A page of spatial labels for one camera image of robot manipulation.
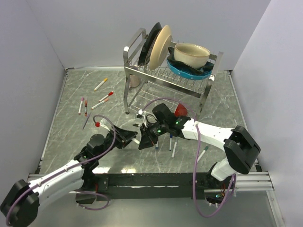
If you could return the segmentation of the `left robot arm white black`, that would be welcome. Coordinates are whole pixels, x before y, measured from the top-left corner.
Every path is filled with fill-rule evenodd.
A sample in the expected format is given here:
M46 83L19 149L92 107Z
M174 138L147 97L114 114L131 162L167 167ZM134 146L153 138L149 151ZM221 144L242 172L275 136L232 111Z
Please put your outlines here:
M106 136L91 136L81 152L59 169L28 183L17 181L0 206L6 225L27 227L35 220L39 209L69 192L92 189L97 183L92 171L99 160L114 148L125 148L137 134L113 126Z

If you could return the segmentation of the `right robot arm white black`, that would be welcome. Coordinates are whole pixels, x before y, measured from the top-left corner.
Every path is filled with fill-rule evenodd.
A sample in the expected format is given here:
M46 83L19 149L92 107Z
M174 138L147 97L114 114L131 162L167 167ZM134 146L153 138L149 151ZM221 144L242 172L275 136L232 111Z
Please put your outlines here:
M155 106L152 113L156 122L140 126L141 141L138 148L153 147L159 136L169 133L174 137L204 142L223 150L226 157L213 166L207 177L207 183L212 188L220 187L228 176L235 173L247 175L260 154L259 145L242 126L220 128L187 116L177 117L164 103Z

